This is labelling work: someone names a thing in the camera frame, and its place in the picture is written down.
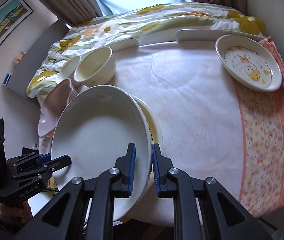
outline white tablecloth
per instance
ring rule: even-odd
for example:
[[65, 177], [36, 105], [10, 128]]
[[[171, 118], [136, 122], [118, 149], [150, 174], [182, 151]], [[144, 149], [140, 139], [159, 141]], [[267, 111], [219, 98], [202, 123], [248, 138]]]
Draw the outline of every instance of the white tablecloth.
[[[162, 154], [190, 176], [215, 177], [238, 199], [243, 130], [236, 91], [212, 41], [158, 43], [114, 53], [109, 84], [145, 101], [163, 134]], [[128, 217], [173, 226], [173, 200], [154, 186]]]

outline hand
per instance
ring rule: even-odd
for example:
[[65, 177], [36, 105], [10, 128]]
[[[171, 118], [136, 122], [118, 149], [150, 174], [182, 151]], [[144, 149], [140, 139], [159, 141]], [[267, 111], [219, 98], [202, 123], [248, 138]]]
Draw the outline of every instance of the hand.
[[26, 224], [33, 216], [28, 201], [22, 203], [23, 208], [7, 207], [0, 203], [0, 218], [6, 224], [12, 225], [12, 218], [21, 217], [21, 223]]

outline gray headboard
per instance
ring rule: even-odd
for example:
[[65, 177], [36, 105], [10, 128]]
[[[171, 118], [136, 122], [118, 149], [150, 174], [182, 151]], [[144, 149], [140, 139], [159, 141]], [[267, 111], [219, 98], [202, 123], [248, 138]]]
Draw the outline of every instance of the gray headboard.
[[24, 98], [26, 90], [36, 71], [47, 57], [50, 46], [64, 38], [69, 28], [60, 20], [53, 23], [23, 56], [7, 84], [7, 88]]

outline framed picture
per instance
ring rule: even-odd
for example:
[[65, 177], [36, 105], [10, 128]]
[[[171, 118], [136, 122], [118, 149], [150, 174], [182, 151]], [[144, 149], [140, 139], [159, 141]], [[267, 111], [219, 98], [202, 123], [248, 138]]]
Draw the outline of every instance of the framed picture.
[[0, 6], [0, 45], [32, 12], [24, 0], [8, 0]]

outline painting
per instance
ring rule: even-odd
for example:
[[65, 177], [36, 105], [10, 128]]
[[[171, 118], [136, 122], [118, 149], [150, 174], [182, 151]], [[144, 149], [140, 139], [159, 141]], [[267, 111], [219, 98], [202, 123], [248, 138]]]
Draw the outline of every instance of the painting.
[[271, 83], [271, 69], [254, 51], [241, 46], [229, 47], [224, 54], [227, 64], [247, 82], [266, 87]]
[[0, 45], [32, 12], [24, 0], [8, 0], [0, 6]]

